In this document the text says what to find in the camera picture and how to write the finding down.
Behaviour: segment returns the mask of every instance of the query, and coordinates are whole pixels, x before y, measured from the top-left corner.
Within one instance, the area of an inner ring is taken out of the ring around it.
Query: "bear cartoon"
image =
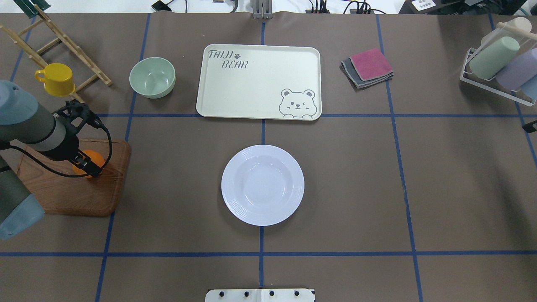
[[[280,112],[284,117],[313,119],[317,113],[317,106],[313,101],[315,93],[312,90],[292,92],[291,89],[283,89],[281,96]]]

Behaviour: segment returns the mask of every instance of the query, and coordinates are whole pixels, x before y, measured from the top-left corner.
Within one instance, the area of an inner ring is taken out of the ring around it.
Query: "wooden drying rack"
[[[13,42],[17,46],[19,46],[22,50],[24,50],[24,52],[28,55],[28,57],[32,59],[41,68],[45,68],[48,65],[48,63],[43,59],[43,57],[41,57],[41,54],[61,42],[64,43],[94,73],[94,75],[92,75],[82,84],[76,86],[75,91],[70,95],[72,98],[77,99],[78,101],[84,103],[84,100],[82,99],[82,97],[80,97],[80,95],[78,95],[77,92],[82,90],[91,82],[95,81],[97,78],[101,79],[101,81],[103,81],[107,86],[110,86],[112,84],[112,80],[108,78],[108,76],[106,76],[99,67],[97,67],[97,65],[88,57],[88,55],[86,55],[86,53],[80,48],[80,46],[76,45],[76,43],[69,36],[67,36],[51,20],[51,18],[39,8],[39,6],[34,4],[34,7],[37,10],[38,16],[40,17],[40,19],[37,20],[32,25],[28,26],[27,28],[25,28],[19,33],[16,33],[15,31],[9,28],[6,28],[2,24],[0,24],[0,29],[3,30],[5,33],[7,33],[9,37],[13,40]],[[50,41],[49,43],[45,44],[43,47],[39,48],[37,51],[35,51],[30,45],[28,45],[28,43],[26,43],[21,38],[21,36],[42,23],[47,25],[50,28],[50,30],[52,30],[52,32],[56,34],[56,38]]]

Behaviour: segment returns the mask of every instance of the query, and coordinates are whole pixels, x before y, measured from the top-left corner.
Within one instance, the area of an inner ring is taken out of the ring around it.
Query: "mint green bowl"
[[[147,98],[161,98],[175,85],[175,68],[161,57],[148,57],[130,71],[129,83],[136,93]]]

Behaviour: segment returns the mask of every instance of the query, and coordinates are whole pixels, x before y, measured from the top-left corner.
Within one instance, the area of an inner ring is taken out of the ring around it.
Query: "green cup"
[[[503,37],[483,49],[470,61],[470,69],[484,80],[491,79],[509,63],[520,49],[512,37]]]

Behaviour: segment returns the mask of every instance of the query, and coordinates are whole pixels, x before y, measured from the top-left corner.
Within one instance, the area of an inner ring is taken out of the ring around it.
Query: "tabletop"
[[[110,217],[48,214],[0,242],[0,300],[203,301],[210,289],[259,287],[315,289],[318,301],[537,300],[537,136],[521,128],[537,111],[459,81],[466,51],[512,16],[50,16],[112,79],[80,95],[132,157]],[[36,27],[24,38],[40,47],[53,37]],[[0,78],[61,107],[33,79],[38,66],[5,34],[0,43]],[[323,114],[200,116],[202,54],[213,43],[316,48]],[[355,90],[339,63],[371,48],[394,77]],[[161,99],[128,83],[151,56],[177,73]],[[91,75],[63,45],[44,57],[71,66],[75,82]],[[267,227],[233,216],[220,188],[228,161],[258,144],[293,155],[305,183],[296,212]],[[12,167],[20,158],[2,156]]]

